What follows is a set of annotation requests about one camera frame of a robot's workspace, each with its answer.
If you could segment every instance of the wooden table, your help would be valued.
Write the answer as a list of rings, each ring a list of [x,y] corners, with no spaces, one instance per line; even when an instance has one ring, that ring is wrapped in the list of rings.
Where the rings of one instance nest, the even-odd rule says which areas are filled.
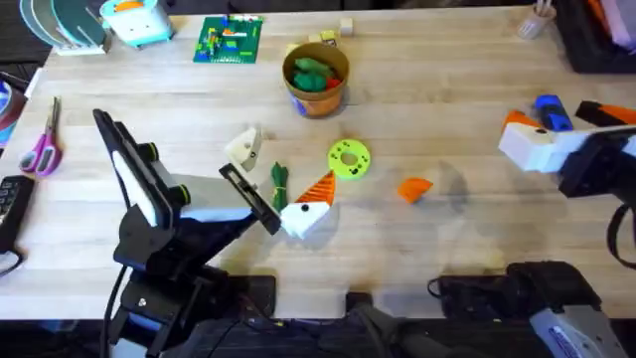
[[[268,14],[254,66],[193,64],[203,16],[173,18],[174,40],[142,51],[115,40],[107,56],[51,55],[0,174],[18,173],[53,95],[62,97],[65,156],[38,183],[19,238],[28,259],[0,279],[0,317],[103,315],[119,270],[112,252],[124,205],[96,107],[139,142],[154,141],[168,169],[182,174],[218,177],[222,148],[258,124],[266,140],[253,177],[265,180],[275,160],[287,165],[292,200],[327,172],[335,140],[367,143],[370,171],[338,181],[337,205],[315,237],[270,237],[254,226],[212,261],[231,273],[274,272],[280,317],[338,316],[349,287],[371,290],[393,314],[438,317],[429,279],[530,260],[577,266],[610,316],[636,317],[636,272],[605,247],[617,200],[566,200],[550,177],[521,172],[497,149],[508,110],[527,108],[536,95],[558,94],[570,113],[583,99],[635,106],[636,77],[574,74],[555,29],[532,42],[516,37],[526,11]],[[343,16],[356,31],[339,42],[351,62],[348,105],[328,119],[303,118],[281,79],[285,47],[337,29]],[[409,176],[434,182],[417,205],[396,192]]]

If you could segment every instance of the green ring toy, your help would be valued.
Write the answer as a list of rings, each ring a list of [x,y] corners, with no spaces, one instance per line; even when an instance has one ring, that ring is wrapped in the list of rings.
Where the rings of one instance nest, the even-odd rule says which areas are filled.
[[[358,159],[353,164],[342,161],[343,154],[355,155]],[[329,168],[342,179],[362,178],[371,165],[371,153],[362,142],[355,139],[343,139],[334,144],[327,153]]]

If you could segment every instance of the remote control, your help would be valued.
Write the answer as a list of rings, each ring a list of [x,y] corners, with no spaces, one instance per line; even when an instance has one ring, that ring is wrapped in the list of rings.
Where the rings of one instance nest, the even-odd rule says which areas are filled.
[[[0,183],[0,254],[14,252],[34,184],[33,179],[23,175],[5,177]]]

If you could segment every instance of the small blue toy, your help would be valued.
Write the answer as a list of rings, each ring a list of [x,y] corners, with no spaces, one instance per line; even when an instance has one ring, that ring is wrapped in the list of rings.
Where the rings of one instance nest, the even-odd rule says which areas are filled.
[[[542,125],[551,131],[574,130],[563,104],[554,94],[542,94],[535,100],[535,108],[539,113]]]

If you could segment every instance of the green lego plate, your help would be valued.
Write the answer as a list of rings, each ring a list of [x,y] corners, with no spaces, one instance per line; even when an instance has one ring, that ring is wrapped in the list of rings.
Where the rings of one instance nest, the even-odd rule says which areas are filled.
[[[252,15],[207,17],[195,50],[195,63],[253,64],[263,18]]]

